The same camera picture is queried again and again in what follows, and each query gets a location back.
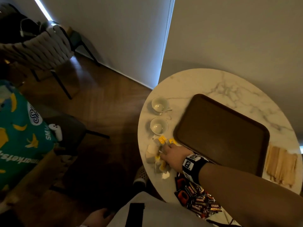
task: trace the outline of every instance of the candy wrapper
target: candy wrapper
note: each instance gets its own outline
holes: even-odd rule
[[[204,191],[201,186],[190,182],[183,174],[178,173],[175,182],[177,189],[175,195],[179,202],[198,217],[205,219],[222,212],[221,206],[212,195]]]

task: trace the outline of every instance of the wristband with markers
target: wristband with markers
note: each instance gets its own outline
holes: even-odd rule
[[[199,185],[199,172],[206,163],[209,163],[206,158],[191,154],[185,158],[182,164],[183,174],[188,180]]]

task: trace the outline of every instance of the black chair leg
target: black chair leg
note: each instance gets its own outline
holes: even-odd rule
[[[70,96],[69,92],[66,90],[66,88],[63,85],[63,83],[61,82],[61,80],[57,76],[56,72],[55,71],[51,71],[51,73],[53,74],[53,76],[55,77],[56,81],[58,82],[58,84],[60,85],[60,87],[63,89],[63,91],[65,92],[65,94],[67,95],[67,97],[69,99],[72,99],[72,97]]]
[[[91,134],[91,135],[96,135],[96,136],[104,137],[104,138],[106,138],[106,139],[109,139],[109,136],[108,136],[108,135],[101,134],[101,133],[96,132],[96,131],[86,130],[86,133],[87,133],[87,134]]]
[[[39,77],[37,76],[35,70],[31,69],[31,72],[32,72],[33,76],[35,77],[36,81],[37,81],[37,82],[40,82],[40,79],[39,79]]]
[[[97,65],[98,67],[100,67],[101,64],[96,60],[96,58],[95,58],[94,55],[90,52],[89,48],[84,44],[84,42],[81,41],[80,44],[83,45],[83,47],[86,49],[86,51],[89,53],[89,55],[93,58],[93,60],[94,60],[94,62],[96,63],[96,65]]]

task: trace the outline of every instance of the marble tabletop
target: marble tabletop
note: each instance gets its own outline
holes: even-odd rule
[[[270,142],[287,149],[290,153],[301,154],[299,143],[288,119],[281,109],[259,88],[248,81],[228,72],[215,69],[190,69],[178,72],[158,84],[146,99],[138,124],[138,144],[146,172],[157,192],[166,202],[177,203],[176,172],[170,170],[170,177],[162,179],[162,174],[154,172],[154,165],[146,163],[146,149],[152,141],[150,121],[157,117],[153,113],[151,101],[157,96],[169,100],[172,111],[161,115],[169,124],[165,137],[171,138],[190,99],[195,94],[204,94],[267,127]],[[263,178],[269,179],[264,172]],[[290,190],[299,194],[303,180],[302,158],[298,158],[295,184]]]

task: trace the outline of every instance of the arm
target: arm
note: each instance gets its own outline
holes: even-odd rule
[[[182,172],[184,146],[164,146],[161,158]],[[303,226],[303,198],[255,175],[206,163],[199,172],[202,188],[242,226]]]

